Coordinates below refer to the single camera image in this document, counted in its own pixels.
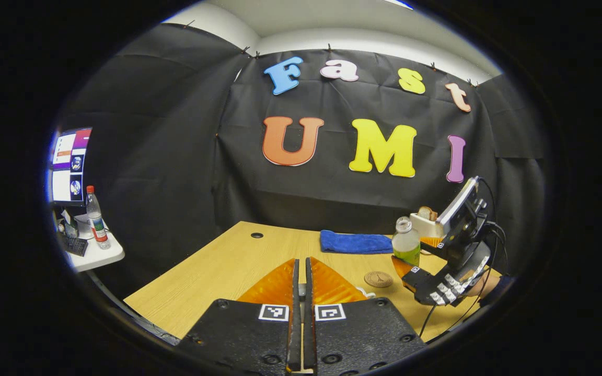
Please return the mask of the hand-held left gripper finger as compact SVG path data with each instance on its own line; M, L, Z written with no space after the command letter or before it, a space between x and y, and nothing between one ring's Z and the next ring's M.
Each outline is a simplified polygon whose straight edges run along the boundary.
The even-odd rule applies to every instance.
M386 297L366 297L332 267L306 259L304 367L315 375L371 375L425 342Z
M214 300L177 345L224 375L289 375L301 367L299 261L275 267L236 300Z

